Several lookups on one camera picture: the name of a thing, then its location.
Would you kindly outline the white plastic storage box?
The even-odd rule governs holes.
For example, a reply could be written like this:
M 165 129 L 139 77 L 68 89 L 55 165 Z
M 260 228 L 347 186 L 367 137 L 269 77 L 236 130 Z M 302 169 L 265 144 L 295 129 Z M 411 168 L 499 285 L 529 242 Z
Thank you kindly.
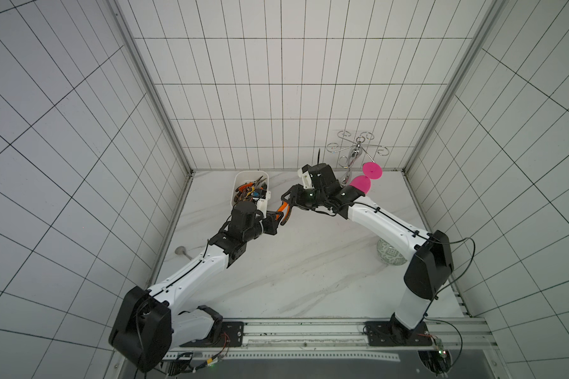
M 251 202 L 266 217 L 270 198 L 270 179 L 265 171 L 241 171 L 236 175 L 232 188 L 232 207 L 240 202 Z

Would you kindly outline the orange long nose pliers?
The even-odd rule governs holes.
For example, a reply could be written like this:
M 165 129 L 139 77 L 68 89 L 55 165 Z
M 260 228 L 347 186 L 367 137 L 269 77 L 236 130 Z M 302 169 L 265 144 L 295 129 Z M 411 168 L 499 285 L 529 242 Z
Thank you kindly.
M 276 211 L 276 220 L 278 224 L 284 226 L 290 219 L 292 212 L 292 205 L 289 202 L 283 201 L 279 209 Z

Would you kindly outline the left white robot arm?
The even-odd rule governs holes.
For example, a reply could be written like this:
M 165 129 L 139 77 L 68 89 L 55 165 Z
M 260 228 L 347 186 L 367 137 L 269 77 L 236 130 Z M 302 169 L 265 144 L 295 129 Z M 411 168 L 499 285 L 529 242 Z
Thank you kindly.
M 143 374 L 175 347 L 228 347 L 232 338 L 218 312 L 208 306 L 193 310 L 184 306 L 202 284 L 230 267 L 250 241 L 261 235 L 276 235 L 289 216 L 287 205 L 276 212 L 263 212 L 253 202 L 237 203 L 202 253 L 163 281 L 126 293 L 109 344 Z

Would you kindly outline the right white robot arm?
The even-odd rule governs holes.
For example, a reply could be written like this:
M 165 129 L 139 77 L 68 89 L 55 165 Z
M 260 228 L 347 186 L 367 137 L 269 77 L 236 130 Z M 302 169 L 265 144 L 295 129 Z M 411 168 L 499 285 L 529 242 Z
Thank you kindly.
M 297 184 L 285 192 L 281 200 L 290 208 L 313 212 L 319 211 L 320 207 L 326 208 L 329 216 L 341 216 L 370 230 L 407 260 L 403 277 L 406 290 L 386 323 L 384 336 L 396 346 L 403 346 L 412 340 L 452 273 L 448 236 L 407 224 L 351 185 L 328 194 L 324 190 L 306 189 Z

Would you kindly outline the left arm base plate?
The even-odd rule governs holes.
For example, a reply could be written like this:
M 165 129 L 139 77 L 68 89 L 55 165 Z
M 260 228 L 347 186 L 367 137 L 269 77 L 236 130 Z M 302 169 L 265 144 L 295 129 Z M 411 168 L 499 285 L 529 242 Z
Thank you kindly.
M 243 322 L 222 322 L 214 327 L 207 338 L 195 340 L 180 347 L 241 347 L 245 324 Z

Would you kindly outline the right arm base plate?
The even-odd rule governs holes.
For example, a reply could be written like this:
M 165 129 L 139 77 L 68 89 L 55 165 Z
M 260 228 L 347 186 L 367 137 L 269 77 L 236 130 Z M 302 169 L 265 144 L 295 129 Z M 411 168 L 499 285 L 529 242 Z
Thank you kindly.
M 396 320 L 365 322 L 363 334 L 371 347 L 431 347 L 433 339 L 428 335 L 424 322 L 408 329 Z

